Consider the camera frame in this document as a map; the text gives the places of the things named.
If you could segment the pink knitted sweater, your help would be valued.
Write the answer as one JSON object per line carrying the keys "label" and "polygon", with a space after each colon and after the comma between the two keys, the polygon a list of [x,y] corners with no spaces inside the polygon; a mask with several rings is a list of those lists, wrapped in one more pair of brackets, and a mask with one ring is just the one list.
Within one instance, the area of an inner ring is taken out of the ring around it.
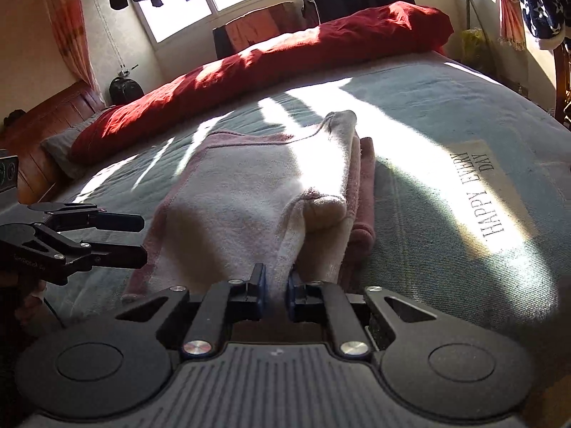
{"label": "pink knitted sweater", "polygon": [[307,282],[348,285],[363,174],[356,124],[346,110],[298,134],[208,135],[156,208],[147,263],[132,273],[124,299],[175,285],[203,293],[247,278],[258,263],[273,304],[291,270]]}

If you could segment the wooden headboard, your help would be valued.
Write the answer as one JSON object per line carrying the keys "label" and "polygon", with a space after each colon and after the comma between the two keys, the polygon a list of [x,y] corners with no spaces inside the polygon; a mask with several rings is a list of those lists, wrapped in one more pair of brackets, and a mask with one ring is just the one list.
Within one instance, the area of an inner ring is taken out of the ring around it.
{"label": "wooden headboard", "polygon": [[49,201],[70,184],[71,178],[41,143],[102,110],[99,96],[79,81],[35,106],[1,132],[1,147],[19,157],[20,203]]}

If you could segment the grey pillow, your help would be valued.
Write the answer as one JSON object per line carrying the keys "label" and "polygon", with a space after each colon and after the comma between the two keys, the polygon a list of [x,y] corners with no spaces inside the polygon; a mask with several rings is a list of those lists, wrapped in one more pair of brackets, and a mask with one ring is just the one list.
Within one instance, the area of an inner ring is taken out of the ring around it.
{"label": "grey pillow", "polygon": [[58,167],[72,181],[78,180],[86,173],[85,167],[70,161],[72,144],[75,143],[76,138],[78,138],[86,128],[92,125],[102,114],[109,110],[111,110],[111,107],[96,112],[85,121],[66,128],[64,132],[51,135],[41,142],[41,147],[54,159]]}

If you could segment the black backpack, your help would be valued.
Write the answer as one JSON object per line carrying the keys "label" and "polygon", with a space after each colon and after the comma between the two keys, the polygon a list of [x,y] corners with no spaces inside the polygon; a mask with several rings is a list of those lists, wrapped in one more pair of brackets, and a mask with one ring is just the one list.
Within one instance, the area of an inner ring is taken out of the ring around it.
{"label": "black backpack", "polygon": [[123,68],[110,82],[108,92],[113,105],[127,105],[144,96],[143,88],[130,75],[131,71]]}

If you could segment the green plaid bed blanket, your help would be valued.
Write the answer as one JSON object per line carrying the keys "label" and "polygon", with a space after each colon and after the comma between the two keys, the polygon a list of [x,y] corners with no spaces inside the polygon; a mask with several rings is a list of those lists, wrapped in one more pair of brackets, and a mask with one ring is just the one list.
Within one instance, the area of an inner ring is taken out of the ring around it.
{"label": "green plaid bed blanket", "polygon": [[384,286],[525,346],[537,383],[570,376],[570,134],[526,98],[435,53],[309,75],[194,117],[89,169],[62,199],[151,218],[211,132],[299,132],[351,110],[374,143]]}

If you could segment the red duvet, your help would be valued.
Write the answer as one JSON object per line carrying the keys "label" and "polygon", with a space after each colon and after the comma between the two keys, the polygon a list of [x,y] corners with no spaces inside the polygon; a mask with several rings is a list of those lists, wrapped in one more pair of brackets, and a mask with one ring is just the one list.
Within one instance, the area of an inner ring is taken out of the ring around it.
{"label": "red duvet", "polygon": [[106,110],[72,143],[69,159],[93,166],[224,102],[298,75],[440,51],[453,32],[445,12],[399,1],[280,35]]}

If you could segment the orange plaid curtain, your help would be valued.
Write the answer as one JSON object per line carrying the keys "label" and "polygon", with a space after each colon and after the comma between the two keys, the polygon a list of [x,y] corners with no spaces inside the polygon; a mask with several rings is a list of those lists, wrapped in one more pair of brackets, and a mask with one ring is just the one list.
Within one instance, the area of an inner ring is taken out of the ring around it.
{"label": "orange plaid curtain", "polygon": [[100,93],[89,56],[81,0],[45,0],[57,48],[68,70]]}

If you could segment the orange cloth on rack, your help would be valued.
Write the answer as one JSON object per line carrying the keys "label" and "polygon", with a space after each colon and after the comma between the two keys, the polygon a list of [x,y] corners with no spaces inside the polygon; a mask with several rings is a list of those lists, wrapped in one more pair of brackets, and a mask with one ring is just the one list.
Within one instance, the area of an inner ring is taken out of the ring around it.
{"label": "orange cloth on rack", "polygon": [[304,30],[306,21],[293,2],[283,2],[247,12],[213,30],[218,59],[234,55],[259,42]]}

